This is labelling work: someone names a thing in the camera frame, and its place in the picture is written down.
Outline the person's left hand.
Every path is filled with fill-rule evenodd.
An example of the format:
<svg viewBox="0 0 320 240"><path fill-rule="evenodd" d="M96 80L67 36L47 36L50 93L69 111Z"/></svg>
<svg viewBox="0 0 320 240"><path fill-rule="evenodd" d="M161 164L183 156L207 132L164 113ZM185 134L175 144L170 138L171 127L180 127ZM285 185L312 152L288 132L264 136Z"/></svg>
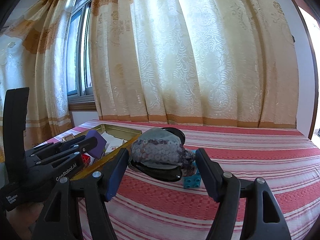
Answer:
<svg viewBox="0 0 320 240"><path fill-rule="evenodd" d="M42 203L18 206L7 211L7 220L21 239L31 239L33 233L29 228L36 223L42 209Z"/></svg>

